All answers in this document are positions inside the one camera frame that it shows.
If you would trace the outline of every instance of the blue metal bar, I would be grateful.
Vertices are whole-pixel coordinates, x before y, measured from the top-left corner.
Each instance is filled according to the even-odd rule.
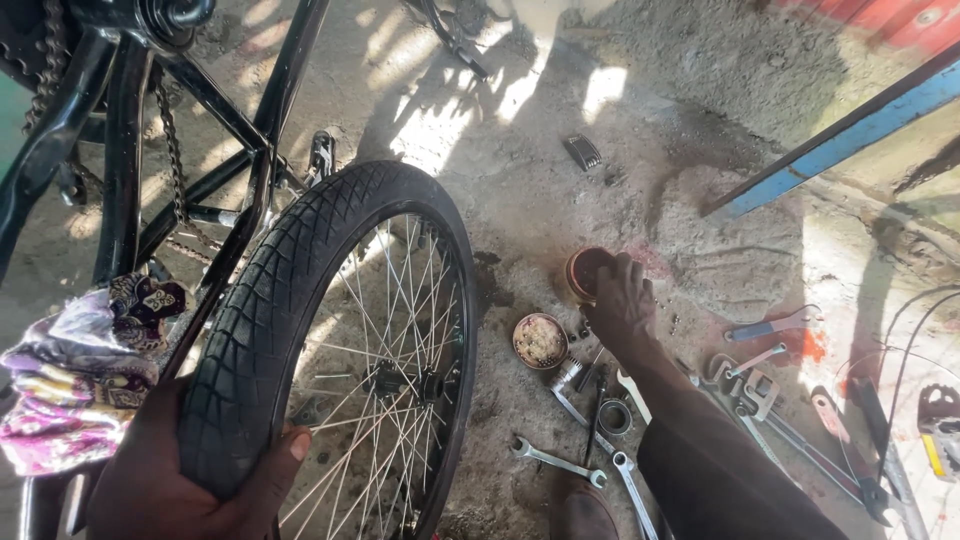
[[[723,222],[790,189],[960,97],[960,42],[704,208]]]

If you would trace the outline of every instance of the rim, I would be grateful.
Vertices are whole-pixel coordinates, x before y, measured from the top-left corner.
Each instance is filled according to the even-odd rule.
[[[454,451],[468,350],[465,272],[446,231],[398,214],[333,267],[286,406],[314,440],[280,509],[284,539],[420,537]]]

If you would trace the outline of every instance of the hand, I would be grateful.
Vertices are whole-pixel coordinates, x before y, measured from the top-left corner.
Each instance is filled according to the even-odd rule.
[[[188,379],[154,388],[97,482],[90,540],[262,540],[310,447],[310,430],[285,433],[232,501],[221,503],[180,474],[177,419]]]
[[[643,279],[643,265],[626,253],[616,256],[614,268],[597,271],[596,307],[580,310],[600,343],[617,358],[635,356],[657,341],[654,285]]]

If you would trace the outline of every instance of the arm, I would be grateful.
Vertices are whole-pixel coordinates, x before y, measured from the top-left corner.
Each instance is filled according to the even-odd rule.
[[[636,383],[653,421],[637,467],[678,540],[844,540],[844,534],[673,365],[654,334],[657,307],[627,254],[601,268],[594,333]]]

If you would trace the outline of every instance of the oil stain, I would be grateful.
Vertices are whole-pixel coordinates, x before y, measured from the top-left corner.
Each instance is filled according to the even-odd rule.
[[[510,307],[516,297],[513,292],[503,290],[496,282],[496,265],[502,260],[496,253],[478,251],[473,254],[477,271],[477,306],[480,320],[487,315],[491,307]]]

